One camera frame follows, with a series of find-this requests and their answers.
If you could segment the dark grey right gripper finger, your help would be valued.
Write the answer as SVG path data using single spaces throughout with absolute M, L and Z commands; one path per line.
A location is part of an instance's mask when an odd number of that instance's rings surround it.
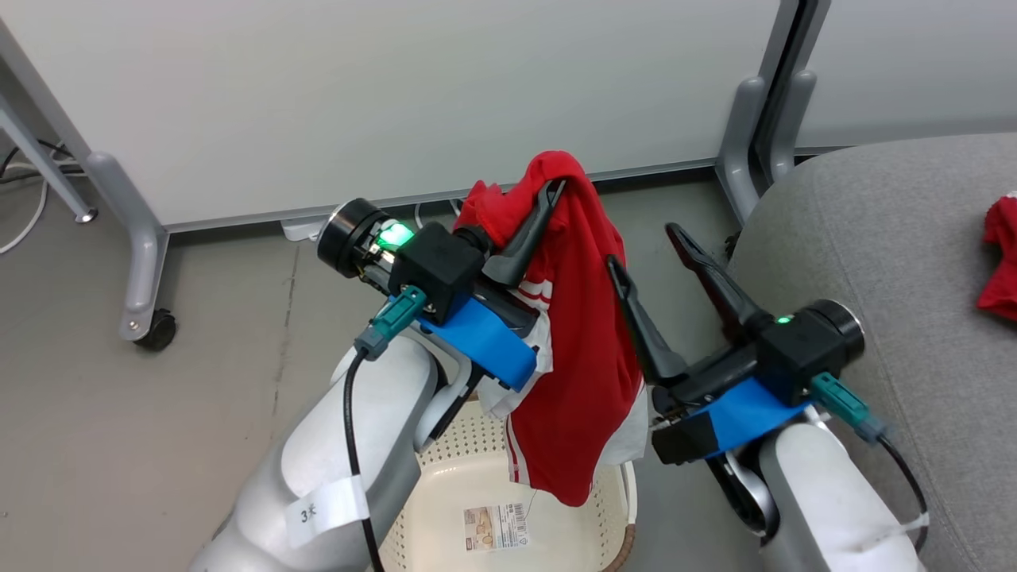
M 764 311 L 728 276 L 723 265 L 702 249 L 679 224 L 668 223 L 665 232 L 684 267 L 697 276 L 721 319 L 724 338 L 734 346 L 744 346 L 772 325 L 773 314 Z
M 629 326 L 629 339 L 643 370 L 645 383 L 670 388 L 687 379 L 683 356 L 669 347 L 657 326 L 640 303 L 639 291 L 629 271 L 618 258 L 607 258 L 607 271 L 613 282 L 621 314 Z

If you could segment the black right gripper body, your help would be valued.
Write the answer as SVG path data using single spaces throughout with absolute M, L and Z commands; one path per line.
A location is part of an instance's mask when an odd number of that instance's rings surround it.
M 742 381 L 755 380 L 785 407 L 810 398 L 818 374 L 838 377 L 864 354 L 864 329 L 847 307 L 816 300 L 795 314 L 763 321 L 751 339 L 727 346 L 651 391 L 661 416 L 685 416 L 718 400 Z

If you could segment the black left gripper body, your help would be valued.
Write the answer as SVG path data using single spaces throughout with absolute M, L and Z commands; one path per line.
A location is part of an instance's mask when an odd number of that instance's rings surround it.
M 468 300 L 496 314 L 512 332 L 530 332 L 538 312 L 483 276 L 493 243 L 477 226 L 448 230 L 428 223 L 412 230 L 359 198 L 333 211 L 317 238 L 317 258 L 346 279 L 384 296 L 416 287 L 425 295 L 423 314 L 443 325 Z

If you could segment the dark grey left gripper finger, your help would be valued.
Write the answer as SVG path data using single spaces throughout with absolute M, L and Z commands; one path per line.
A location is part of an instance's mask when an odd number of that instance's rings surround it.
M 482 275 L 487 280 L 505 288 L 516 288 L 523 282 L 566 185 L 565 180 L 552 180 L 537 191 L 530 213 L 516 229 L 508 245 L 485 263 Z

